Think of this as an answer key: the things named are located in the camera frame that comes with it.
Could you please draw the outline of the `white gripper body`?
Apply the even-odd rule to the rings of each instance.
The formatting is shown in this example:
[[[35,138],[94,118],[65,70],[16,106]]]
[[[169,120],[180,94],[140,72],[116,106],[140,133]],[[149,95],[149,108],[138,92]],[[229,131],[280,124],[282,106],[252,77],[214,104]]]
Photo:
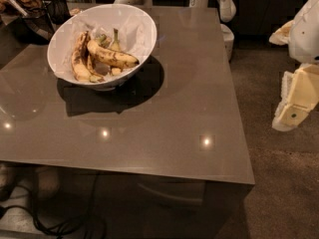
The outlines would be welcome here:
[[[300,63],[319,63],[319,0],[308,0],[295,15],[288,50]]]

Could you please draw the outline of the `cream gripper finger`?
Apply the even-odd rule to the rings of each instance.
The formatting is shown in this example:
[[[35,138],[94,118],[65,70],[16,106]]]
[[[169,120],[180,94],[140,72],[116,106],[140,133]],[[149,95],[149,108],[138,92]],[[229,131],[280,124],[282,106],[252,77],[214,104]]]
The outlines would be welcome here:
[[[279,29],[277,29],[274,33],[269,37],[269,42],[274,45],[287,45],[289,43],[289,35],[290,30],[293,26],[294,21],[288,21],[284,25],[282,25]]]
[[[319,66],[302,64],[294,73],[285,72],[272,127],[279,131],[297,128],[319,103]]]

